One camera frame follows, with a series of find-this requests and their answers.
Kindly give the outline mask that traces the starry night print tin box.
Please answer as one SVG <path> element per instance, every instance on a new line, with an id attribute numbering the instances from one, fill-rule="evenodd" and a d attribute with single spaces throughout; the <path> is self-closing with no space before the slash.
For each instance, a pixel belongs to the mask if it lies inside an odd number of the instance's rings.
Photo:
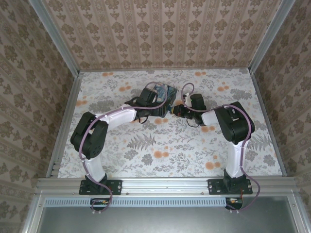
<path id="1" fill-rule="evenodd" d="M 169 110 L 170 112 L 173 108 L 174 101 L 176 99 L 177 89 L 167 84 L 161 83 L 156 84 L 153 87 L 153 90 L 157 93 L 155 102 L 160 105 L 166 98 L 164 104 L 170 105 L 171 107 Z M 155 116 L 158 116 L 158 108 L 154 110 L 154 114 Z"/>

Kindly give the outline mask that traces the black connector board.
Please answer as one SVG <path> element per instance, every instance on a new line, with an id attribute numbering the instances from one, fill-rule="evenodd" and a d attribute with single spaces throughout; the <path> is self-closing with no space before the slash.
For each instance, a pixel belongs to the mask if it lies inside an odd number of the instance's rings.
<path id="1" fill-rule="evenodd" d="M 92 198 L 90 199 L 90 208 L 93 212 L 102 212 L 109 205 L 110 198 Z"/>
<path id="2" fill-rule="evenodd" d="M 228 210 L 239 210 L 243 205 L 242 198 L 225 198 L 225 202 L 225 208 Z"/>

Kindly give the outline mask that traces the grey sheet metal panel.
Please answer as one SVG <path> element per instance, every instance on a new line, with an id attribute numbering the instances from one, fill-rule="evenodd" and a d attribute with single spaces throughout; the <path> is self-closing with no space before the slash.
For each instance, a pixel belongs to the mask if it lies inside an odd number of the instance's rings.
<path id="1" fill-rule="evenodd" d="M 298 233 L 286 198 L 258 198 L 247 210 L 223 207 L 44 208 L 38 233 Z"/>

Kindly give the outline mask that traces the long aluminium base rail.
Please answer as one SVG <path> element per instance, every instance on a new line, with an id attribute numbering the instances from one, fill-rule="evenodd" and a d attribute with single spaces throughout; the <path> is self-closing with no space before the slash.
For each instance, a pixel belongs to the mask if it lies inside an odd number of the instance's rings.
<path id="1" fill-rule="evenodd" d="M 76 197 L 84 178 L 41 178 L 35 193 L 46 196 Z M 135 197 L 207 197 L 210 181 L 215 177 L 191 178 L 120 178 L 122 180 L 121 196 Z M 289 196 L 297 194 L 298 188 L 293 177 L 257 176 L 260 185 L 260 197 Z"/>

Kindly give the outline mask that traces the aluminium side rail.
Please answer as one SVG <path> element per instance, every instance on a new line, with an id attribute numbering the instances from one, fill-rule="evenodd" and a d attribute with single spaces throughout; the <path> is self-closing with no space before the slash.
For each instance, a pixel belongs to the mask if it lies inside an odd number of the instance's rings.
<path id="1" fill-rule="evenodd" d="M 58 170 L 60 168 L 60 164 L 64 155 L 73 113 L 81 87 L 82 76 L 83 75 L 80 72 L 76 77 L 74 77 L 63 119 L 52 152 L 49 167 L 46 173 L 46 178 L 57 178 L 58 176 Z"/>
<path id="2" fill-rule="evenodd" d="M 272 141 L 272 145 L 274 147 L 274 151 L 276 153 L 276 158 L 277 158 L 278 164 L 280 166 L 280 170 L 282 172 L 282 176 L 287 177 L 288 175 L 287 175 L 284 163 L 282 161 L 282 156 L 280 154 L 280 151 L 279 151 L 279 148 L 278 148 L 278 145 L 277 145 L 277 142 L 276 142 L 276 138 L 275 138 L 275 135 L 274 135 L 274 132 L 273 132 L 273 129 L 272 129 L 272 126 L 271 126 L 268 114 L 267 114 L 267 110 L 266 110 L 265 105 L 264 105 L 263 98 L 261 96 L 261 92 L 260 92 L 259 86 L 258 86 L 257 81 L 256 81 L 256 77 L 255 77 L 255 75 L 253 73 L 250 73 L 250 76 L 251 76 L 251 80 L 253 82 L 253 86 L 254 86 L 254 89 L 256 91 L 258 100 L 259 100 L 259 104 L 260 104 L 260 107 L 261 107 L 261 110 L 262 110 L 262 114 L 263 114 L 264 120 L 266 122 L 266 126 L 267 126 L 267 129 L 268 129 L 271 141 Z"/>

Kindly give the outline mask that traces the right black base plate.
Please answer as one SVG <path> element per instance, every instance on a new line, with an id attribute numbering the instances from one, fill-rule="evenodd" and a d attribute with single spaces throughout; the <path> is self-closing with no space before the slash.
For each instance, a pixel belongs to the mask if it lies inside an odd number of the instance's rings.
<path id="1" fill-rule="evenodd" d="M 224 179 L 209 179 L 207 183 L 210 195 L 253 194 L 249 179 L 240 182 L 229 182 Z"/>

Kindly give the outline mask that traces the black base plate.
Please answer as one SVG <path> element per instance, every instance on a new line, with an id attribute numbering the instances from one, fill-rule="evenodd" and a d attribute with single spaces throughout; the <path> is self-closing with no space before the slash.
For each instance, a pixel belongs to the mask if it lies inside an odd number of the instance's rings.
<path id="1" fill-rule="evenodd" d="M 240 182 L 229 182 L 224 179 L 209 179 L 207 183 L 210 195 L 253 194 L 249 179 Z"/>
<path id="2" fill-rule="evenodd" d="M 122 190 L 122 180 L 107 180 L 105 186 L 109 188 L 113 195 L 120 195 Z M 109 195 L 109 191 L 89 179 L 84 179 L 80 183 L 80 195 Z"/>

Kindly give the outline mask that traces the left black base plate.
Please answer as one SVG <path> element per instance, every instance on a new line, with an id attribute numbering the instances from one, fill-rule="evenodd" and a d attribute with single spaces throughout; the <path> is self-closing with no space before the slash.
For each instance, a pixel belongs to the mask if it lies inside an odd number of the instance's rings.
<path id="1" fill-rule="evenodd" d="M 107 180 L 105 186 L 109 188 L 113 195 L 120 195 L 122 190 L 122 180 Z M 109 195 L 109 191 L 89 179 L 84 179 L 80 183 L 80 195 Z"/>

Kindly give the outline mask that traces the aluminium corner post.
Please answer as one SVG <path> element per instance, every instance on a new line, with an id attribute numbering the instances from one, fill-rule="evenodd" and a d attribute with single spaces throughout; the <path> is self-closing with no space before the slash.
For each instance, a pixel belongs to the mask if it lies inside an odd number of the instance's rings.
<path id="1" fill-rule="evenodd" d="M 44 28 L 51 37 L 53 43 L 55 44 L 57 50 L 61 54 L 63 60 L 65 61 L 68 69 L 72 75 L 77 78 L 79 76 L 79 68 L 76 64 L 73 56 L 71 55 L 70 50 L 68 49 L 64 39 L 61 36 L 60 30 L 57 28 L 57 25 L 54 23 L 51 18 L 48 10 L 44 6 L 42 0 L 28 0 L 34 11 L 41 20 Z"/>
<path id="2" fill-rule="evenodd" d="M 256 69 L 260 65 L 294 3 L 295 0 L 281 1 L 278 10 L 276 11 L 269 27 L 267 28 L 265 35 L 262 38 L 262 41 L 260 42 L 250 62 L 250 65 L 248 66 L 250 74 L 254 74 Z"/>

